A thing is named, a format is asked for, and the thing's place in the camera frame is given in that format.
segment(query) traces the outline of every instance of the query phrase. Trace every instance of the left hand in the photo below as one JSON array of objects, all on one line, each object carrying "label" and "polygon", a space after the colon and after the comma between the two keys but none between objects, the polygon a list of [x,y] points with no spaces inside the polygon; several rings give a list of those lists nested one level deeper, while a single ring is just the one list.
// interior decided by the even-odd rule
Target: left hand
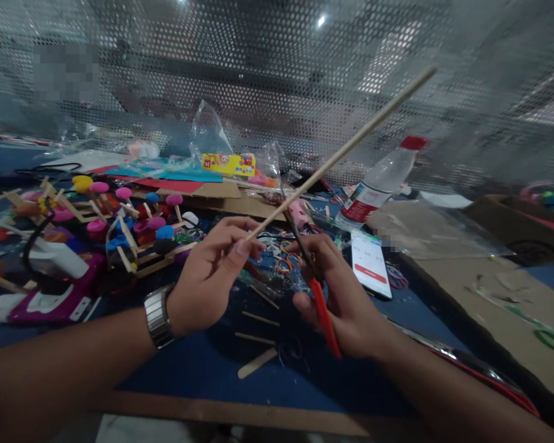
[{"label": "left hand", "polygon": [[191,250],[166,301],[175,335],[206,329],[223,316],[234,280],[248,258],[260,259],[260,251],[265,249],[256,239],[244,240],[247,231],[259,225],[250,217],[223,218]]}]

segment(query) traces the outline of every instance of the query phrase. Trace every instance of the plastic water bottle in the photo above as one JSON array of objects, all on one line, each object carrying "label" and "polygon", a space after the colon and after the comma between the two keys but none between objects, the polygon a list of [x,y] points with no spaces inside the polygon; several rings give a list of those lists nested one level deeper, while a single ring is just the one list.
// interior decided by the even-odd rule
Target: plastic water bottle
[{"label": "plastic water bottle", "polygon": [[428,140],[406,137],[399,147],[381,159],[363,176],[336,217],[337,223],[359,229],[402,185],[412,169],[416,153]]}]

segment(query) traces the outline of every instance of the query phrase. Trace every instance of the hand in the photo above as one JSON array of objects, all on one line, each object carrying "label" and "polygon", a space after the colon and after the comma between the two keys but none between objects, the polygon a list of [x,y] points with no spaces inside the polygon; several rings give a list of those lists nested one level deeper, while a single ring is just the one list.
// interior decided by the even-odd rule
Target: hand
[{"label": "hand", "polygon": [[[310,253],[314,253],[316,267],[324,273],[328,284],[329,314],[339,346],[351,357],[377,357],[377,353],[388,345],[388,338],[395,337],[390,330],[394,327],[380,315],[329,236],[306,235],[302,242]],[[288,252],[298,252],[299,249],[297,242],[286,248]],[[308,271],[302,265],[306,279],[310,276]],[[313,298],[305,292],[297,292],[294,305],[308,322],[320,328]]]},{"label": "hand", "polygon": [[226,217],[191,250],[166,301],[175,335],[206,329],[222,317],[234,280],[248,258],[258,260],[265,249],[258,240],[244,240],[259,225],[249,217]]}]

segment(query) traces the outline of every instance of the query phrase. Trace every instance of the red bottle cap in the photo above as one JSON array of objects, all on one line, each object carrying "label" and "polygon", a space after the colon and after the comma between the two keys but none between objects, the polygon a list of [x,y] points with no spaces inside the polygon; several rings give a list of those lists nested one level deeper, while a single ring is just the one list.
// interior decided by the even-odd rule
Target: red bottle cap
[{"label": "red bottle cap", "polygon": [[429,141],[426,138],[422,137],[415,137],[413,135],[410,135],[409,137],[406,137],[400,146],[406,149],[410,149],[411,151],[420,151],[420,149],[425,146]]}]

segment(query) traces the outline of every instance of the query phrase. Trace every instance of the wooden table edge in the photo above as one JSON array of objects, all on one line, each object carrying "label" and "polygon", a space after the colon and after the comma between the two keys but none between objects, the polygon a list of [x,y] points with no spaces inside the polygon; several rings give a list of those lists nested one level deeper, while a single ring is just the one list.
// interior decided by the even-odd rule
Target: wooden table edge
[{"label": "wooden table edge", "polygon": [[125,391],[110,392],[99,399],[91,409],[117,415],[207,421],[347,436],[381,436],[392,433],[425,437],[429,434],[422,421],[416,418],[348,415]]}]

